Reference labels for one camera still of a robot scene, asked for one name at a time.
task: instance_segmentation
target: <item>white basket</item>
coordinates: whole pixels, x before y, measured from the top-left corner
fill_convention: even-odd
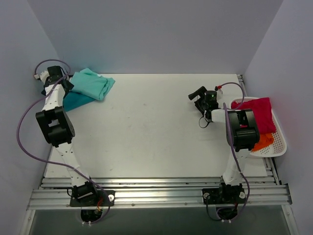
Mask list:
[[[256,97],[245,97],[245,101],[249,101],[249,100],[253,100],[253,99],[258,99],[258,98],[256,98]],[[241,100],[242,100],[242,98],[238,98],[238,99],[233,100],[232,102],[235,101],[236,103],[240,103]],[[282,130],[280,129],[280,126],[277,122],[277,119],[273,113],[273,110],[272,110],[272,119],[273,119],[274,125],[276,127],[276,132],[272,133],[273,138],[274,138],[274,143],[265,147],[265,148],[262,148],[258,151],[251,152],[250,157],[272,158],[272,157],[281,156],[286,152],[287,144],[286,144],[285,138],[283,136]]]

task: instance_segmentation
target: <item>orange cloth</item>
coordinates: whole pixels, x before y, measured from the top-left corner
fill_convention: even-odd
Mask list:
[[[274,143],[274,138],[271,133],[260,134],[260,141],[254,145],[253,152],[269,146]]]

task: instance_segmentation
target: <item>white tabletop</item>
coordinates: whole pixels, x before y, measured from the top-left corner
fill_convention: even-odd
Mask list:
[[[104,74],[116,80],[103,102],[68,112],[74,125],[75,155],[94,178],[220,177],[228,160],[225,125],[198,125],[200,112],[188,95],[238,82],[235,74]],[[223,87],[228,105],[241,96]],[[50,160],[62,162],[56,151]],[[266,176],[263,159],[248,159],[246,176]],[[45,177],[69,177],[48,164]]]

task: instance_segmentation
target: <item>white wall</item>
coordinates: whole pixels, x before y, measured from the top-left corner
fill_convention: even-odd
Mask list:
[[[246,73],[251,96],[269,96],[288,142],[276,160],[302,235],[313,233],[313,1],[284,0]]]
[[[60,58],[107,73],[243,73],[282,0],[28,0]]]
[[[57,54],[26,0],[1,1],[0,22],[0,231],[15,235],[44,170],[44,164],[19,149],[16,127],[27,106],[41,97],[42,85],[32,78],[34,67]],[[35,112],[22,126],[22,142],[31,153],[47,157]]]

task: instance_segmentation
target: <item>red cloth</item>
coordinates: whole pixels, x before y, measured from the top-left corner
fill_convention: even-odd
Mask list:
[[[231,108],[237,108],[238,103],[232,102]],[[275,133],[276,127],[272,119],[272,106],[269,98],[254,99],[244,102],[240,109],[252,109],[260,134]]]

